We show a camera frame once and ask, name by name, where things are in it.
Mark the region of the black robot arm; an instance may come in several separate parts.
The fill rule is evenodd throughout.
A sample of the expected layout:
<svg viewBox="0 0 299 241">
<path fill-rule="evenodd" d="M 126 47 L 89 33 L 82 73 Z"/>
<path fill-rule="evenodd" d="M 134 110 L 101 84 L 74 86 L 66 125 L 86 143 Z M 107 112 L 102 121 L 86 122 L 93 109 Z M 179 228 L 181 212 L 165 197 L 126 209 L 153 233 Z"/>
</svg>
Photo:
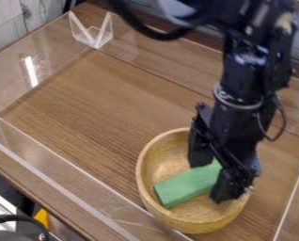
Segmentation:
<svg viewBox="0 0 299 241">
<path fill-rule="evenodd" d="M 197 105 L 189 138 L 189 162 L 222 165 L 210 197 L 239 198 L 262 174 L 257 147 L 274 141 L 267 131 L 287 113 L 279 91 L 293 75 L 290 53 L 297 32 L 294 0 L 159 0 L 171 22 L 189 31 L 210 24 L 225 34 L 223 74 L 215 104 Z"/>
</svg>

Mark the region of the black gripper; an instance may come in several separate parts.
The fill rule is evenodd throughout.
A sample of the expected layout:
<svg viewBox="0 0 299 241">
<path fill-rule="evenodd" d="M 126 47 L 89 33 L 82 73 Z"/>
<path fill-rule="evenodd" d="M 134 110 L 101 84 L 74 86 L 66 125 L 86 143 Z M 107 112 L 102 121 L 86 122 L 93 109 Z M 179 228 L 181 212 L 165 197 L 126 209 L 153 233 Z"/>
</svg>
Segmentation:
<svg viewBox="0 0 299 241">
<path fill-rule="evenodd" d="M 198 115 L 189 135 L 189 164 L 207 166 L 217 158 L 223 169 L 210 198 L 218 204 L 239 199 L 251 186 L 251 179 L 262 174 L 257 153 L 259 142 L 274 137 L 267 130 L 278 108 L 278 95 L 270 94 L 246 103 L 225 91 L 215 90 L 215 105 L 197 104 Z"/>
</svg>

